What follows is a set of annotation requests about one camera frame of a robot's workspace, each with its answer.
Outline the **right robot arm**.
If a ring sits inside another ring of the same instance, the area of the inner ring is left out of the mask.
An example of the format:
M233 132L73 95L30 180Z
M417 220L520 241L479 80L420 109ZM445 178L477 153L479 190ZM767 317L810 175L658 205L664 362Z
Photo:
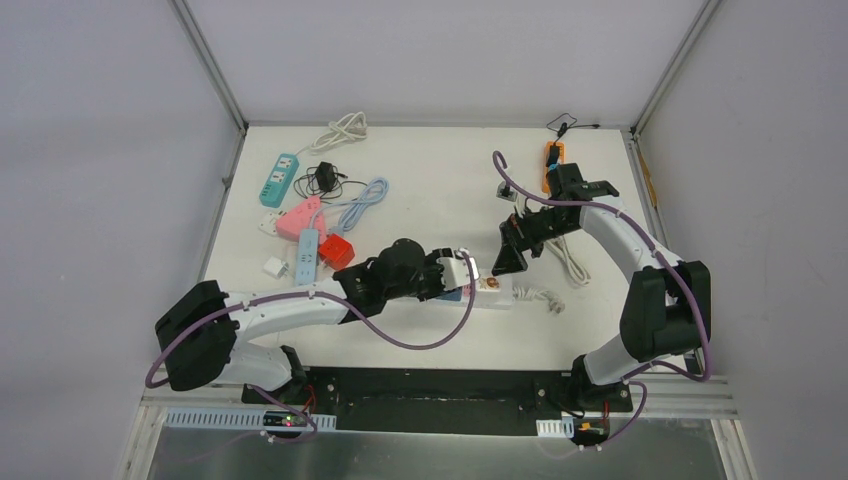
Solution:
M625 213L619 192L607 181L590 182L573 163L547 175L549 196L537 211L515 211L499 226L496 276L527 270L545 243L581 230L607 252L628 282L619 332L601 347L578 356L553 405L600 410L618 399L629 377L667 358L705 351L711 329L711 277L700 261L668 251Z

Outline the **white long power strip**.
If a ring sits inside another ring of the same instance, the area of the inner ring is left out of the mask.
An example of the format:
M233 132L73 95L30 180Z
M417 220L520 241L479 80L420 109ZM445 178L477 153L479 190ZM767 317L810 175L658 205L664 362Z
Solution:
M475 286L474 308L477 309L493 309L493 310L509 310L516 302L519 301L539 301L547 305L549 312L553 314L561 314L565 309L565 303L561 297L555 292L538 288L535 286L516 285L511 276L505 275L497 277L503 284L503 290L497 293L480 291Z

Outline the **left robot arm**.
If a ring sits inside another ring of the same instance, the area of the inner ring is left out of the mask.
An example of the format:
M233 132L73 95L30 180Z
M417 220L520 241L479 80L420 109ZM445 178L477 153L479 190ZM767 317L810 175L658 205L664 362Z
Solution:
M307 326L370 325L391 300L435 299L477 278L467 250L427 253L401 238L375 257L288 290L225 292L215 280L202 281L155 323L161 353L145 385L177 392L212 383L253 385L293 404L305 390L293 351L262 347L255 339Z

